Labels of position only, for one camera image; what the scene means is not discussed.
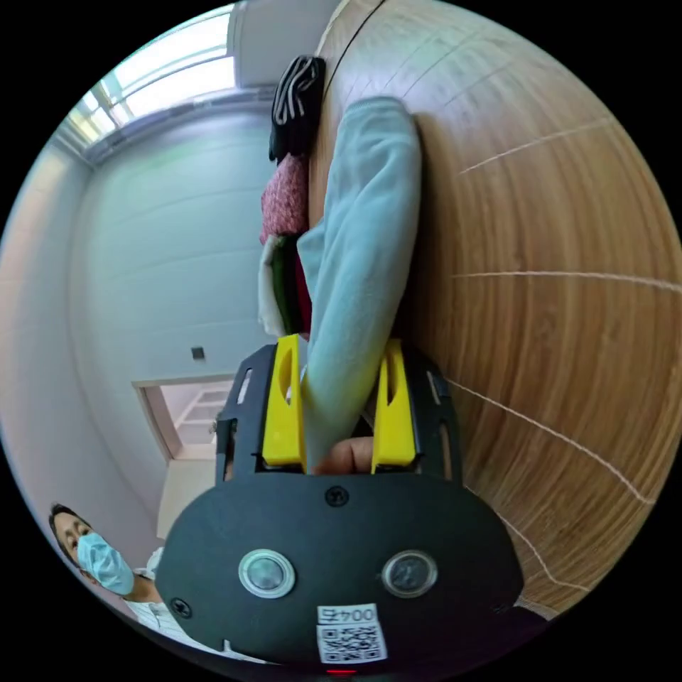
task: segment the qr code label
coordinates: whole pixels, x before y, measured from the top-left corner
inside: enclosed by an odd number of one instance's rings
[[[372,663],[388,658],[375,604],[318,608],[322,663]]]

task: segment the white striped shirt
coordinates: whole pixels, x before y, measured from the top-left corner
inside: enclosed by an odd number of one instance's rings
[[[142,575],[150,580],[156,579],[156,567],[161,559],[161,554],[163,552],[163,547],[154,552],[145,568],[136,568],[135,573],[137,575]],[[216,654],[217,656],[225,656],[228,659],[239,659],[240,661],[250,661],[252,663],[267,663],[268,661],[262,661],[261,659],[254,659],[250,656],[244,654],[238,654],[236,651],[232,651],[229,642],[224,642],[224,650],[216,651],[208,646],[200,644],[196,640],[192,639],[185,633],[185,631],[178,625],[175,618],[171,615],[168,607],[162,602],[161,604],[156,604],[154,602],[131,602],[125,600],[126,606],[137,616],[137,620],[142,624],[146,625],[149,629],[156,630],[166,637],[180,642],[181,644],[186,644],[188,646],[193,646],[195,649],[201,649],[202,651],[208,651],[211,654]]]

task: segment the door frame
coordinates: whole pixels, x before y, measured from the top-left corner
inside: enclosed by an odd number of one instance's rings
[[[213,384],[221,381],[233,381],[234,373],[203,374],[194,377],[173,377],[172,379],[143,379],[133,381],[132,386],[145,419],[166,462],[171,460],[205,459],[203,446],[183,445],[175,429],[173,418],[168,411],[166,399],[161,391],[162,386],[179,384]]]

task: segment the silver button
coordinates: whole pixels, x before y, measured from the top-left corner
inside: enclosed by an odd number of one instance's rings
[[[239,580],[251,594],[276,599],[291,591],[296,574],[291,562],[279,552],[256,549],[239,562]]]
[[[437,577],[435,561],[416,549],[391,557],[381,572],[384,587],[392,595],[403,599],[422,596],[433,587]]]

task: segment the red knit fabric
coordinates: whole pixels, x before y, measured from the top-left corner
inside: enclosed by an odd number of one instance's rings
[[[261,197],[261,244],[272,235],[301,234],[308,229],[308,161],[287,156]]]
[[[301,329],[299,333],[310,334],[310,319],[313,316],[313,304],[310,301],[308,285],[305,283],[303,265],[301,265],[301,257],[298,255],[298,250],[296,250],[296,292],[298,294],[298,309],[301,311],[301,322],[303,324],[303,329]]]

